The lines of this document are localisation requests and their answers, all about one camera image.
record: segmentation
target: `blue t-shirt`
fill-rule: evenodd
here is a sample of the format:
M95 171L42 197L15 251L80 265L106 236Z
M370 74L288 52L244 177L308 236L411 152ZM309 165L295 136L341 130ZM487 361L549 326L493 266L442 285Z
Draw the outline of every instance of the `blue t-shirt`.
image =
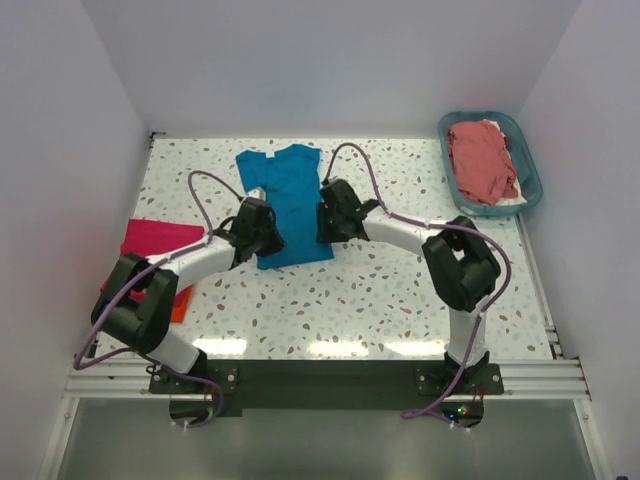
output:
M291 145L275 152L242 152L236 157L245 191L261 187L276 212L276 227L287 246L268 257L258 257L258 268L286 267L333 258L330 244L316 239L316 205L320 197L320 150Z

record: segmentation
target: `gray floor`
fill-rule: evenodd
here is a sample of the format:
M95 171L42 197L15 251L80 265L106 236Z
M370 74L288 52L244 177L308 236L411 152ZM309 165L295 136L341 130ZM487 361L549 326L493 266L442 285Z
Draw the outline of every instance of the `gray floor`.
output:
M86 400L62 479L593 479L572 402L487 402L466 435L397 412L248 411L169 426L164 400Z

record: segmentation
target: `table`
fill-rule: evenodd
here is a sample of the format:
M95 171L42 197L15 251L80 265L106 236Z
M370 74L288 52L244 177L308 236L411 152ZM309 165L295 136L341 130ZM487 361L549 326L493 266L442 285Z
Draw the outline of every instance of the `table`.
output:
M438 140L433 139L157 139L140 188L135 218L202 224L187 188L190 170L211 171L242 191L235 157L292 143L319 148L320 176L332 148L360 144L374 164L385 202L397 212L451 220L453 205ZM332 175L350 182L361 200L373 197L363 160L344 149ZM212 218L222 221L237 200L216 182L196 189ZM551 359L548 321L518 220L474 218L507 251L509 289L489 310L492 360ZM390 245L334 245L335 259L259 271L255 259L198 282L183 324L172 325L210 358L440 359L449 336L448 310L436 296L424 261ZM122 345L101 334L96 354Z

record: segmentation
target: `folded clothing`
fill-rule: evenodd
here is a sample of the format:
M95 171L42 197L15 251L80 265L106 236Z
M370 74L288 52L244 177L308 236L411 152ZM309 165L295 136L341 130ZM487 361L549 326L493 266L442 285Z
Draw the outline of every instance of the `folded clothing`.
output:
M285 267L333 258L331 245L319 243L316 206L320 197L320 150L291 145L269 158L246 151L236 157L245 191L262 188L276 212L276 227L286 247L268 257L258 257L258 268Z
M203 236L204 228L197 225L132 218L127 225L124 241L120 245L120 254L126 255L133 252L141 257L158 255L197 242ZM191 291L192 287L187 287L176 294L171 310L172 322L182 323L184 320ZM144 299L142 292L132 292L131 296L139 302Z
M458 188L468 200L496 205L503 197L521 197L507 139L492 122L456 123L447 143Z

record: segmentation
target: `shirt sleeve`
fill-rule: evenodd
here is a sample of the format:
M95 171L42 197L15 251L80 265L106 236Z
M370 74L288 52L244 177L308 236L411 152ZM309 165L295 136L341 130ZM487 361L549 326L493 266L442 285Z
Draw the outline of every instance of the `shirt sleeve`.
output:
M245 192L261 187L267 189L269 162L263 153L247 150L236 157L240 179Z

